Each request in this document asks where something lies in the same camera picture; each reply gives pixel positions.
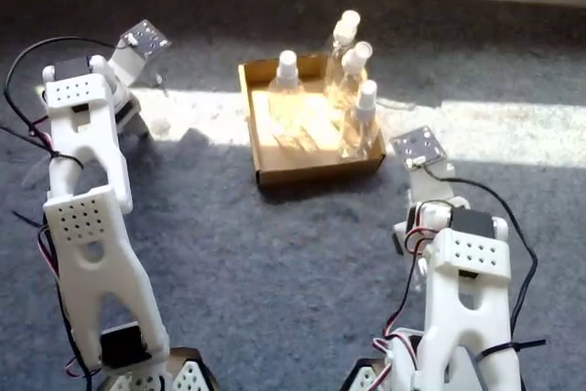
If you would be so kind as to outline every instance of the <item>metal bracket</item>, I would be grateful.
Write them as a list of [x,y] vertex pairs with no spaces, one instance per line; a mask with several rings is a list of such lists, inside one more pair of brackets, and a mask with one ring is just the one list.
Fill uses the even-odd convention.
[[391,144],[409,171],[431,165],[446,157],[440,142],[426,125],[392,138]]
[[148,20],[131,27],[120,39],[145,61],[171,46],[170,40]]

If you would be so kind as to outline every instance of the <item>perforated plate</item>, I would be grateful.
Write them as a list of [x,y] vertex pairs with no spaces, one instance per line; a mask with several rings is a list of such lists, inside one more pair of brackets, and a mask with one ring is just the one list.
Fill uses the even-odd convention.
[[103,239],[108,226],[103,215],[108,189],[101,187],[93,192],[75,196],[68,201],[45,204],[51,234],[56,241],[72,244],[85,244]]
[[134,25],[121,36],[121,40],[144,60],[156,57],[171,46],[168,38],[148,20],[142,20]]
[[173,391],[211,391],[208,387],[200,366],[196,362],[187,361],[173,381]]
[[358,370],[358,373],[348,391],[366,391],[375,379],[376,373],[374,372],[374,369],[370,366],[363,366]]
[[429,127],[423,126],[412,132],[394,137],[391,144],[405,168],[410,170],[430,165],[446,157],[440,142]]
[[453,266],[476,274],[511,277],[509,246],[505,242],[446,228],[436,236],[434,245],[440,249],[437,267]]
[[47,83],[49,109],[73,107],[94,101],[108,101],[111,93],[105,78],[97,73]]
[[116,379],[110,391],[160,391],[160,381],[154,377],[147,377],[145,380],[138,380],[132,383],[131,375],[121,375]]

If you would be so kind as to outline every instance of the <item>gray carpet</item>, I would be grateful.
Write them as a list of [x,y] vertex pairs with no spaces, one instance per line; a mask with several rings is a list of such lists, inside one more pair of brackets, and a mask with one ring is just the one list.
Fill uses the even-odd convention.
[[[262,196],[238,95],[236,64],[284,48],[320,49],[340,12],[360,11],[388,136],[429,124],[462,177],[510,201],[540,268],[517,339],[529,390],[586,383],[586,11],[455,0],[0,0],[0,71],[26,45],[63,34],[114,42],[149,18],[174,46],[149,69],[164,89],[136,89],[154,138],[123,138],[135,209],[127,216],[174,345],[201,349],[222,389],[335,391],[401,298],[405,264],[391,245],[404,217],[407,175],[391,157],[367,180]],[[91,48],[91,53],[101,49]],[[14,94],[32,117],[42,67],[88,53],[40,50]],[[22,129],[0,103],[2,124]],[[171,122],[169,129],[165,122]],[[41,154],[0,136],[1,389],[80,390],[62,372],[70,351],[33,228],[47,179],[24,188]],[[89,188],[103,176],[89,170]],[[457,188],[505,216],[488,196]],[[528,268],[510,240],[516,292]],[[401,325],[420,328],[414,294]],[[105,322],[115,322],[115,307]]]

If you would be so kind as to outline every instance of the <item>cable tie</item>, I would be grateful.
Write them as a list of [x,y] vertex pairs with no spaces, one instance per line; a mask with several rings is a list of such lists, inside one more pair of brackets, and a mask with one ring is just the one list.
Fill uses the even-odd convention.
[[501,352],[502,350],[508,350],[512,348],[517,353],[521,350],[525,350],[525,348],[533,348],[533,347],[540,347],[541,345],[545,345],[548,343],[546,339],[535,339],[534,341],[527,341],[527,342],[505,342],[499,345],[495,345],[493,347],[487,348],[483,350],[476,356],[476,362],[480,362],[485,357],[490,356],[491,354],[495,354]]

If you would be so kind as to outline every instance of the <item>black wire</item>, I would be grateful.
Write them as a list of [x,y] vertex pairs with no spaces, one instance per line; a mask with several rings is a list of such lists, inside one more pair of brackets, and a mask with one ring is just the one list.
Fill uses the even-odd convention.
[[39,148],[42,148],[42,149],[48,151],[51,154],[51,158],[63,157],[63,158],[71,159],[71,160],[75,161],[81,168],[83,168],[83,164],[76,157],[69,156],[69,155],[63,155],[59,151],[56,151],[53,149],[50,142],[43,135],[43,133],[40,130],[38,130],[38,128],[36,127],[34,122],[31,121],[30,119],[28,119],[28,117],[24,114],[24,112],[22,110],[20,110],[20,108],[16,105],[16,103],[12,99],[12,95],[10,93],[10,83],[12,81],[14,74],[15,74],[16,68],[18,67],[20,62],[23,60],[23,58],[35,49],[41,48],[43,46],[47,46],[52,43],[58,43],[61,41],[83,41],[86,43],[92,43],[95,45],[104,46],[104,47],[107,47],[110,49],[127,48],[127,46],[123,46],[123,47],[119,48],[116,45],[112,45],[110,43],[106,43],[101,40],[97,40],[95,38],[86,38],[86,37],[79,37],[79,36],[60,36],[60,37],[46,38],[46,39],[38,41],[37,43],[24,49],[22,52],[20,52],[20,54],[18,54],[15,61],[12,63],[12,66],[10,66],[10,69],[8,70],[8,73],[5,78],[5,84],[4,84],[4,97],[5,97],[8,105],[10,105],[12,110],[15,112],[16,116],[18,116],[18,118],[20,118],[20,120],[27,125],[28,132],[30,132],[34,137],[38,138],[40,140],[40,143],[34,142],[30,139],[27,139],[25,136],[22,136],[22,135],[18,134],[17,132],[15,132],[14,130],[9,129],[7,127],[0,127],[0,129],[4,130],[5,132],[7,132],[13,136],[16,136],[16,137],[28,142],[29,144],[31,144],[33,146],[36,146],[36,147],[39,147]]
[[26,215],[21,214],[20,212],[16,211],[16,210],[12,210],[12,215],[14,215],[15,217],[17,217],[18,220],[23,221],[24,223],[26,223],[29,226],[32,226],[34,228],[42,228],[43,225],[39,222],[35,222],[33,219],[29,219],[28,217],[26,217]]
[[[47,226],[47,218],[43,217],[43,227]],[[51,261],[55,268],[55,272],[57,276],[59,276],[59,260],[57,258],[57,249],[55,248],[55,244],[53,243],[53,239],[51,237],[50,229],[47,227],[43,230],[45,233],[45,237],[47,238],[47,244],[49,246],[49,252]],[[83,357],[81,356],[80,348],[77,346],[77,343],[73,339],[73,333],[71,330],[71,323],[70,320],[67,318],[67,313],[65,312],[65,305],[63,304],[63,299],[61,298],[61,291],[59,289],[59,282],[55,282],[55,289],[57,290],[57,299],[59,300],[59,310],[61,314],[61,319],[63,320],[63,326],[65,327],[65,332],[67,333],[67,340],[70,343],[71,350],[73,351],[73,356],[75,356],[75,360],[77,364],[80,366],[81,370],[83,371],[83,377],[85,378],[85,391],[92,391],[92,372],[83,361]]]
[[523,283],[521,284],[521,288],[519,289],[519,293],[516,298],[515,306],[513,307],[513,311],[511,313],[511,335],[513,335],[513,333],[515,332],[516,322],[519,318],[519,313],[521,312],[521,309],[523,308],[523,304],[525,302],[525,296],[526,296],[527,290],[529,289],[529,284],[531,283],[531,280],[533,279],[533,276],[535,275],[535,273],[537,271],[537,265],[539,262],[535,251],[531,248],[531,246],[529,246],[529,244],[527,243],[527,241],[525,239],[525,235],[523,234],[523,231],[521,230],[521,225],[519,224],[519,221],[516,219],[515,215],[513,214],[513,210],[511,210],[511,207],[508,205],[508,203],[501,196],[499,196],[496,193],[496,191],[492,190],[491,188],[487,187],[486,185],[483,185],[480,182],[476,182],[475,180],[469,180],[469,179],[440,178],[440,177],[436,176],[435,174],[433,174],[431,171],[429,171],[429,169],[426,166],[423,166],[423,169],[425,169],[425,171],[433,179],[439,180],[440,182],[465,183],[467,185],[472,185],[474,187],[480,188],[481,190],[485,190],[486,192],[488,192],[490,195],[492,195],[495,199],[497,199],[501,203],[501,205],[505,209],[507,215],[511,219],[511,223],[515,227],[516,233],[519,235],[519,238],[521,239],[521,243],[523,244],[523,246],[525,247],[525,249],[527,250],[527,252],[531,256],[531,267],[529,268],[529,270],[525,276],[525,279],[523,280]]
[[44,144],[40,144],[37,141],[33,141],[32,139],[30,139],[27,136],[20,135],[19,133],[17,133],[12,128],[8,128],[8,127],[6,127],[4,125],[0,125],[0,130],[2,130],[3,132],[7,132],[8,134],[10,134],[12,136],[16,136],[18,139],[22,139],[23,141],[28,142],[30,145],[35,146],[35,147],[38,147],[38,148],[42,148],[43,150],[48,151],[50,153],[50,150],[47,149]]
[[393,321],[396,320],[396,317],[399,316],[401,311],[403,311],[403,308],[405,307],[405,303],[407,302],[407,297],[409,295],[409,288],[411,287],[411,280],[413,278],[413,273],[415,272],[415,266],[418,261],[418,249],[419,249],[419,246],[416,245],[415,250],[413,252],[413,260],[411,262],[411,268],[409,268],[409,275],[407,277],[407,284],[405,286],[405,292],[403,293],[403,298],[401,299],[399,307],[397,307],[395,312],[389,317],[388,320],[386,320],[385,327],[383,329],[383,338],[386,339],[387,341],[390,341],[392,338],[390,338],[390,336],[385,335],[386,328],[389,326],[389,324],[391,324]]

